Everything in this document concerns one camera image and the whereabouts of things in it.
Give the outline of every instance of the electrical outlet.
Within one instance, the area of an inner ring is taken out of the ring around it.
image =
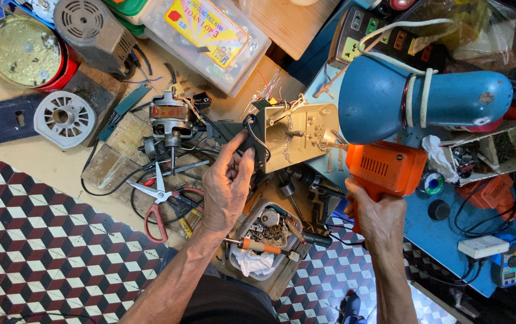
[[[381,42],[383,42],[384,44],[387,44],[388,41],[390,40],[390,34],[392,33],[392,30],[391,29],[388,29],[387,31],[385,31],[383,34],[382,34],[382,39],[380,40]]]
[[[394,43],[394,48],[401,50],[404,45],[404,41],[406,40],[406,33],[399,31],[398,36],[396,36],[396,42]]]
[[[509,250],[509,243],[492,235],[458,242],[458,251],[474,259],[489,257]]]
[[[366,29],[366,34],[372,33],[377,28],[377,19],[370,18],[368,23],[368,28]]]
[[[362,18],[364,18],[364,14],[356,11],[354,14],[354,19],[352,20],[352,29],[359,31],[360,26],[362,25]]]
[[[430,61],[430,54],[432,53],[432,46],[428,45],[422,50],[422,61],[428,62]]]
[[[352,62],[356,57],[360,55],[360,51],[358,50],[359,41],[348,37],[346,39],[346,43],[344,44],[344,51],[342,52],[342,59]]]

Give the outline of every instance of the shoe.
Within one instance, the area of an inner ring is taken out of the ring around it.
[[[355,293],[348,298],[342,324],[367,324],[368,321],[363,316],[360,316],[361,304],[362,300]]]

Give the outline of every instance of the multimeter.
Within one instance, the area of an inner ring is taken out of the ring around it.
[[[492,281],[501,288],[513,286],[516,284],[516,238],[504,233],[494,236],[509,242],[510,248],[504,253],[494,254],[490,257]]]

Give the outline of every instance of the plastic bag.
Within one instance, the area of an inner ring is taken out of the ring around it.
[[[516,10],[493,0],[425,0],[398,20],[450,18],[458,24],[410,29],[444,44],[451,56],[480,69],[516,77]]]

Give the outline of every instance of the clear plastic container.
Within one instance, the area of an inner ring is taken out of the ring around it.
[[[235,97],[272,41],[230,0],[151,0],[145,34]]]
[[[266,206],[272,206],[272,205],[276,206],[279,209],[285,211],[285,209],[283,209],[277,203],[269,202],[269,201],[266,201],[265,199],[261,200],[258,204],[256,204],[256,207],[254,208],[254,212],[252,212],[250,214],[250,216],[248,216],[246,218],[246,220],[242,223],[242,226],[240,226],[240,228],[236,231],[234,239],[239,240],[239,239],[243,238],[244,235],[246,235],[246,232],[248,232],[248,229],[250,228],[250,225],[254,224],[256,219],[259,216],[262,215],[262,210],[264,210],[264,208]],[[295,219],[294,224],[296,224],[296,229],[297,229],[298,232],[301,233],[302,230],[303,230],[303,227],[302,227],[302,222],[300,221],[300,219],[297,218],[295,215],[292,215],[292,214],[290,214],[288,212],[286,212],[286,213],[288,215],[294,217],[294,219]],[[294,245],[294,243],[296,243],[296,241],[297,241],[296,235],[291,234],[290,236],[288,236],[288,244],[286,244],[286,246],[283,247],[282,250],[289,251],[292,248],[292,246]],[[236,260],[236,256],[232,252],[232,250],[235,249],[235,248],[238,248],[238,247],[236,247],[233,244],[231,249],[230,249],[230,254],[228,254],[228,258],[230,259],[230,263],[232,263],[234,268],[236,268],[236,269],[241,271],[240,263],[238,263],[238,260]],[[282,262],[282,260],[285,257],[286,256],[284,254],[278,254],[278,255],[274,256],[274,262],[272,263],[272,267],[274,268],[274,271],[270,272],[269,274],[262,275],[262,274],[255,274],[254,272],[250,272],[249,276],[254,278],[254,279],[256,279],[256,280],[266,280],[266,279],[268,279],[269,277],[271,277],[274,274],[274,272],[276,272],[276,268],[278,268],[278,266],[280,265],[280,263]]]

